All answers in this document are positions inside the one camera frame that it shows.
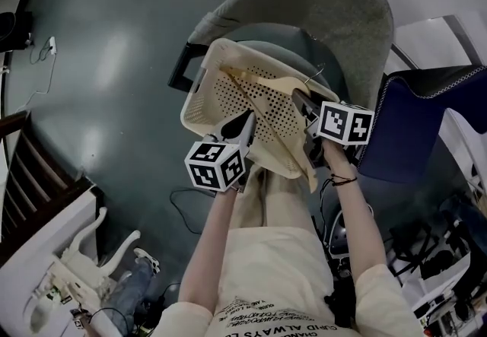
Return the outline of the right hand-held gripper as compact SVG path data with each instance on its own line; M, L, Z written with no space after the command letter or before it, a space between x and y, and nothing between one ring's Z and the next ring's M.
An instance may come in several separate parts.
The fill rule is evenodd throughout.
M323 167L322 140L342 146L366 145L369 142L375 112L344 102L323 101L315 104L303 91L295 88L291 99L306 119L304 152L313 168Z

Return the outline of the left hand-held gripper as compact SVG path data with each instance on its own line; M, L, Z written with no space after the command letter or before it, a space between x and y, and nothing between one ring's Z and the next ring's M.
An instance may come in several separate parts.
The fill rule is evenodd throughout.
M190 148L184 159L196 188L225 192L246 173L245 158L253 143L256 115L246 110L215 127Z

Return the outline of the cream perforated laundry basket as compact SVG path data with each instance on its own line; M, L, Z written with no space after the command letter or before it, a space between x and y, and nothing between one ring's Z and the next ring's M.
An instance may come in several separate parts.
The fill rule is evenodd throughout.
M202 77L193 82L188 93L180 114L180 120L188 130L204 136L224 119L245 110L253 110L256 115L256 129L248 159L289 179L304 177L277 142L263 118L229 77L220 71L223 65L243 69L268 79L285 76L298 78L309 87L312 94L318 94L332 102L338 101L338 96L325 85L310 80L290 65L225 38L217 39L210 45L202 60ZM298 112L291 97L248 80L235 80L293 151L300 165L305 167L309 161L304 153L304 129L307 122Z

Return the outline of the wooden clothes hanger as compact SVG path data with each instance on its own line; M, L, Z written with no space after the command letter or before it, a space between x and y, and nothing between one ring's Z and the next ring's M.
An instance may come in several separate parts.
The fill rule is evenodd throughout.
M269 129L271 130L272 134L274 135L277 142L281 145L282 149L286 151L286 154L291 158L294 165L300 170L301 174L306 178L309 183L310 191L314 192L317 189L317 175L316 171L311 168L310 162L306 162L306 166L302 167L300 165L300 161L297 160L292 150L288 148L285 144L284 140L281 136L277 133L276 130L271 126L269 121L265 118L260 108L253 102L253 100L247 95L247 93L241 88L235 78L241 78L243 80L248 80L253 84L259 84L265 86L267 88L273 89L274 91L278 91L281 94L288 95L289 97L297 91L298 93L304 94L306 98L310 98L311 91L309 87L300 79L292 77L292 76L285 76L281 78L275 79L268 79L262 76L258 76L255 74L250 73L249 71L245 71L243 69L232 68L228 65L223 65L220 67L220 71L224 72L229 79L235 84L235 86L243 93L243 95L247 98L251 106L258 112L258 114L263 118Z

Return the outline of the person's left forearm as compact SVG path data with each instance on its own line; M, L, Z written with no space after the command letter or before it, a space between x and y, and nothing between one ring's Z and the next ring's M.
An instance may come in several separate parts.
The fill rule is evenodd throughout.
M178 301L199 305L210 313L218 303L218 286L237 190L219 192L180 285Z

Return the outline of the person's right forearm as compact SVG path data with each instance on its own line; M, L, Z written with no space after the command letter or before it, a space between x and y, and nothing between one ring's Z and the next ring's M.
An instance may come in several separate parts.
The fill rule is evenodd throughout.
M322 146L331 173L356 177L342 146L326 139ZM387 262L384 243L358 181L335 188L346 229L352 277L357 281L363 272Z

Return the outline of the person's beige trousers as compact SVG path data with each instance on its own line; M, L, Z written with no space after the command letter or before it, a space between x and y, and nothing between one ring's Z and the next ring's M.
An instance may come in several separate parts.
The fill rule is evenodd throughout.
M300 181L253 164L230 222L231 229L249 227L293 227L315 234Z

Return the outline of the black wrist band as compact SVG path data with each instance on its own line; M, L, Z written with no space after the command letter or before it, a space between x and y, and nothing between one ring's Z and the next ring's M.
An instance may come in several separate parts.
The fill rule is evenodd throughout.
M329 179L329 181L332 183L334 187L344 186L346 184L353 183L356 180L357 177L348 178L348 177L335 175L334 173L330 175L330 179Z

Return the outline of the grey fabric chair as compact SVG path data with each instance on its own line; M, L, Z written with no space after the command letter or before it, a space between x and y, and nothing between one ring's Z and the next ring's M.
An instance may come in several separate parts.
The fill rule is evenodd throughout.
M303 29L326 45L352 102L375 107L394 36L387 0L225 0L202 18L188 41L208 46L237 28L261 23Z

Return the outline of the dark blue fabric bag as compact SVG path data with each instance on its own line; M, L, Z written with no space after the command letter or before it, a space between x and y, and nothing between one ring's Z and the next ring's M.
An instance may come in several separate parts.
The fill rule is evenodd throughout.
M478 134L487 133L487 65L388 75L358 172L392 183L415 182L425 170L446 110L459 113Z

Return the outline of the person's cream printed shirt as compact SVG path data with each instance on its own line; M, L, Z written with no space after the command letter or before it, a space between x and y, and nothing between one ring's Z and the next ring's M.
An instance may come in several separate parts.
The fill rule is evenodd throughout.
M215 311L172 304L152 337L423 337L385 265L366 270L355 283L355 328L336 325L324 300L332 292L316 235L296 227L233 229Z

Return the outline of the white patterned sneaker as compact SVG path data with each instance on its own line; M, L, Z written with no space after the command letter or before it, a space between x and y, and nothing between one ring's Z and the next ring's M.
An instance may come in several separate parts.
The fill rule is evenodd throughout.
M142 248L134 248L133 253L135 254L135 261L141 262L142 260L145 260L149 264L154 275L161 271L159 261Z

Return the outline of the white stool with curved legs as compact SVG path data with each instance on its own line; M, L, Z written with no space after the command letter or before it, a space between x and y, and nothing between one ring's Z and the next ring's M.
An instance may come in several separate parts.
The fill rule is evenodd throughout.
M53 257L50 271L55 279L79 294L104 296L114 285L110 276L121 263L126 251L141 237L141 232L134 230L111 258L102 262L97 248L97 229L106 216L107 208L100 208L95 221L77 232L60 257Z

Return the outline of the blue jeans leg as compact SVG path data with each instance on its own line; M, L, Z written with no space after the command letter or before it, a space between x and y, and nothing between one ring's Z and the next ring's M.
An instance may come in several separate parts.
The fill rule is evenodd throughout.
M145 260L135 262L130 275L119 280L104 304L103 312L123 337L132 332L135 309L143 301L154 276Z

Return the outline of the wooden staircase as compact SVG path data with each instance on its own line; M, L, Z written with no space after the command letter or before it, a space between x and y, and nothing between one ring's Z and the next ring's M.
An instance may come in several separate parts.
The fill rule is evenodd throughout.
M27 111L0 120L0 138L18 132L0 202L0 268L39 230L93 187L67 174L33 133Z

